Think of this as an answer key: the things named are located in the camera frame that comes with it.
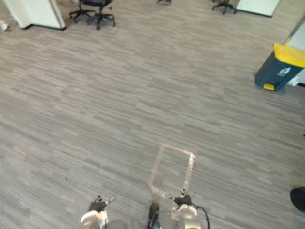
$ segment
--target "black office chair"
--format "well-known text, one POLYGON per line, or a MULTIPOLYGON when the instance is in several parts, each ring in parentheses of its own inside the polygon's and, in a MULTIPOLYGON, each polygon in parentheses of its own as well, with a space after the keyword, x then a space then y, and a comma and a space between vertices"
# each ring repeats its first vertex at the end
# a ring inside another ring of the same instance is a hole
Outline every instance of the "black office chair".
POLYGON ((213 6, 213 7, 212 7, 212 10, 214 10, 214 9, 217 8, 217 7, 224 6, 223 14, 226 13, 228 7, 229 7, 230 9, 234 10, 234 13, 237 13, 237 9, 236 9, 232 4, 230 4, 229 1, 230 1, 230 0, 223 0, 223 1, 220 2, 219 4, 213 6))
POLYGON ((88 5, 88 6, 98 6, 99 7, 99 13, 95 13, 94 17, 90 17, 87 19, 87 24, 89 25, 91 22, 93 22, 94 20, 97 20, 97 26, 96 29, 99 30, 100 29, 100 22, 103 19, 107 19, 109 21, 112 21, 112 25, 115 26, 115 18, 113 14, 103 14, 102 13, 102 9, 109 5, 110 3, 112 3, 113 0, 83 0, 82 3, 84 5, 88 5))
POLYGON ((79 6, 79 8, 80 8, 79 10, 73 11, 73 12, 69 13, 70 18, 72 18, 72 19, 74 20, 74 23, 77 23, 77 20, 76 20, 76 19, 77 19, 79 16, 81 16, 81 15, 86 15, 87 17, 91 18, 91 16, 90 16, 88 13, 90 13, 90 12, 95 12, 95 10, 84 10, 84 9, 81 7, 82 2, 83 2, 82 0, 79 0, 79 4, 78 4, 78 6, 79 6))

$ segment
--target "yellow lid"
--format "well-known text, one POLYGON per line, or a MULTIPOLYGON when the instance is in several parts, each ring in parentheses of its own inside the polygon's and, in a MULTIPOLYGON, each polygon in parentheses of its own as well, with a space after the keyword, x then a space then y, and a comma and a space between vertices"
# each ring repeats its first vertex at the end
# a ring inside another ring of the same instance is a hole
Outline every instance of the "yellow lid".
POLYGON ((284 63, 305 68, 305 50, 299 50, 295 47, 275 44, 275 57, 284 63))

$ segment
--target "white panel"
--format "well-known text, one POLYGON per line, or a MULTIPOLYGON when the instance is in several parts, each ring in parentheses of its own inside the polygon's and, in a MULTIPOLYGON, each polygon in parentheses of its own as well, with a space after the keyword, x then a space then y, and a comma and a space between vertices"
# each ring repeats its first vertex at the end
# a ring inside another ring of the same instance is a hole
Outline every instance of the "white panel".
POLYGON ((26 3, 21 0, 4 0, 6 7, 21 28, 30 25, 31 18, 25 10, 26 3))
POLYGON ((238 10, 272 16, 281 0, 240 0, 238 10))
POLYGON ((22 28, 30 24, 58 29, 65 27, 54 0, 4 0, 4 2, 22 28))
MULTIPOLYGON (((298 30, 293 34, 292 38, 289 40, 289 42, 286 45, 293 46, 301 50, 305 50, 305 23, 303 23, 298 28, 298 30)), ((296 75, 296 77, 300 83, 305 84, 305 69, 299 72, 299 74, 296 75)))

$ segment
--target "chair base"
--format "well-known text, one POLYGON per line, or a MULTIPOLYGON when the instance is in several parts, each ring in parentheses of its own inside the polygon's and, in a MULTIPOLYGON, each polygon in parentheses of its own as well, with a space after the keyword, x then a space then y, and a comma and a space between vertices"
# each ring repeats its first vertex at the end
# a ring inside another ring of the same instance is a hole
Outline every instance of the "chair base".
POLYGON ((212 10, 214 10, 215 8, 221 7, 221 6, 224 6, 223 14, 226 13, 228 7, 231 10, 234 10, 234 13, 237 13, 237 9, 232 4, 229 4, 229 1, 227 1, 227 0, 224 0, 223 2, 220 2, 219 4, 213 6, 212 10))
POLYGON ((88 13, 95 12, 95 10, 83 10, 82 7, 81 7, 81 4, 79 4, 79 7, 80 7, 79 10, 76 10, 76 11, 73 11, 73 12, 69 13, 70 18, 73 19, 74 23, 78 22, 76 19, 79 16, 86 15, 88 18, 91 18, 92 16, 90 16, 88 13))
POLYGON ((112 21, 112 25, 116 26, 114 15, 113 14, 103 14, 101 7, 99 7, 99 13, 95 13, 94 17, 90 17, 90 18, 87 19, 87 24, 89 25, 92 22, 94 22, 95 20, 97 20, 96 29, 99 30, 101 20, 103 20, 103 19, 112 21))
POLYGON ((158 0, 158 3, 171 4, 172 0, 158 0))

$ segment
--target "black cable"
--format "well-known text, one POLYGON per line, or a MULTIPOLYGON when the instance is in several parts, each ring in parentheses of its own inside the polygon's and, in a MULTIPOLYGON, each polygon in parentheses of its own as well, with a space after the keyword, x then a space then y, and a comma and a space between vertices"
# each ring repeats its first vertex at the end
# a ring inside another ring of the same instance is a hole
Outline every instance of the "black cable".
POLYGON ((204 209, 204 207, 201 207, 201 206, 197 206, 195 204, 193 204, 195 206, 196 209, 201 209, 202 211, 204 211, 205 213, 205 218, 206 218, 206 222, 208 224, 208 228, 207 229, 210 229, 210 219, 209 219, 209 216, 208 216, 208 213, 206 212, 206 210, 204 209))

